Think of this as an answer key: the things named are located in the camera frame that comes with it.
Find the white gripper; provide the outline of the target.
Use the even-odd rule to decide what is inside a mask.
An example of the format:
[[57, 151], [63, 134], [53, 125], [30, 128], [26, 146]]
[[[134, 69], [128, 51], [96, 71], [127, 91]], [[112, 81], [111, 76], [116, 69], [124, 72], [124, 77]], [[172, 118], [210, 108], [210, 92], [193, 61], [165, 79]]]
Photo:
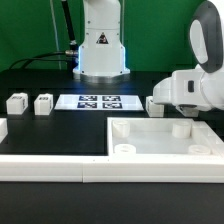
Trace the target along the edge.
[[203, 74], [201, 69], [173, 72], [171, 77], [162, 80], [154, 87], [154, 103], [202, 109], [204, 107], [204, 97], [201, 90]]

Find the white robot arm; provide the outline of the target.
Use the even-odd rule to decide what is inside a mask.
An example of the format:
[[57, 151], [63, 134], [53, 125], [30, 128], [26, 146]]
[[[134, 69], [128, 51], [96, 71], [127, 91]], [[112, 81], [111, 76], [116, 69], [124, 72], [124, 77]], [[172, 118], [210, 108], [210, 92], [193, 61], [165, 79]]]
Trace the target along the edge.
[[[75, 78], [111, 81], [130, 72], [120, 42], [119, 0], [83, 0], [84, 41]], [[224, 0], [206, 0], [195, 11], [189, 41], [197, 66], [177, 70], [153, 89], [156, 104], [184, 110], [224, 110]]]

